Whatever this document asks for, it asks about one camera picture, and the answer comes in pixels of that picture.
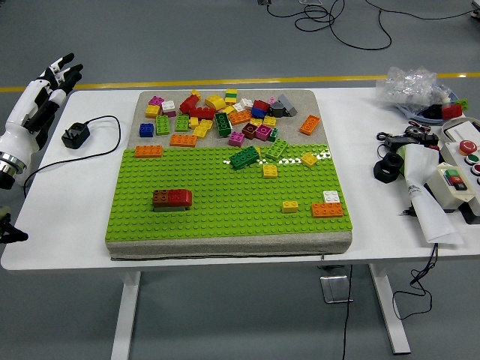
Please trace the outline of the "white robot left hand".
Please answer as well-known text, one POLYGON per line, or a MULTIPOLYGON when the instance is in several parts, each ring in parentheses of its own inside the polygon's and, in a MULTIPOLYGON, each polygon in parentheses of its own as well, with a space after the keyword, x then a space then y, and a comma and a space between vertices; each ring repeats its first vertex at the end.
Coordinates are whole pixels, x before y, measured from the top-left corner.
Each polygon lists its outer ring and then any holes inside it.
POLYGON ((30 164, 32 154, 45 146, 57 110, 82 78, 82 64, 64 68, 73 60, 74 54, 69 53, 31 81, 7 118, 1 157, 21 170, 30 164))

